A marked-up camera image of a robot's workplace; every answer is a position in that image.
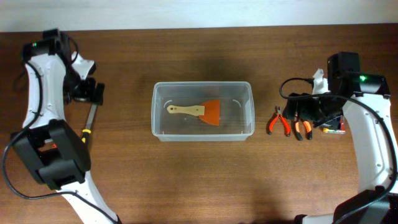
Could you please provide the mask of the orange scraper wooden handle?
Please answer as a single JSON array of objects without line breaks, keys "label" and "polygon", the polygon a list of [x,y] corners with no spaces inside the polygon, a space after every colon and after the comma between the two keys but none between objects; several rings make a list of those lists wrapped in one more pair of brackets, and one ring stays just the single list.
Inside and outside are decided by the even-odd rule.
[{"label": "orange scraper wooden handle", "polygon": [[167,111],[170,114],[188,114],[195,116],[198,117],[202,122],[212,126],[220,125],[220,100],[209,100],[200,105],[193,106],[169,105],[167,107]]}]

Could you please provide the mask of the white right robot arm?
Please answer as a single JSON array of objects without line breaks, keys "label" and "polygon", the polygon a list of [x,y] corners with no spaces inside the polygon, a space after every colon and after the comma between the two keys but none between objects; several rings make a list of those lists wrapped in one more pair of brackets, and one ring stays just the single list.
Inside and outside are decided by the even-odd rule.
[{"label": "white right robot arm", "polygon": [[312,93],[282,95],[283,115],[315,127],[338,117],[348,122],[358,165],[358,194],[326,215],[297,215],[295,223],[397,223],[397,140],[391,122],[391,93],[383,75],[361,71],[359,55],[339,52],[327,72],[312,78]]}]

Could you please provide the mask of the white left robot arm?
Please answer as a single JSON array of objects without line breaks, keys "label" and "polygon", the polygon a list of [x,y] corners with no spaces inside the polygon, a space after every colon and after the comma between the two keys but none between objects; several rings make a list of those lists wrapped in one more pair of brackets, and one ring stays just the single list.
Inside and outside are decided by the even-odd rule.
[{"label": "white left robot arm", "polygon": [[[120,223],[91,175],[90,136],[105,89],[92,77],[95,61],[84,59],[73,38],[59,29],[25,44],[21,57],[29,79],[27,114],[2,160],[14,149],[33,179],[51,190],[35,199],[62,196],[83,223]],[[64,106],[71,101],[91,105],[82,134],[66,121]]]}]

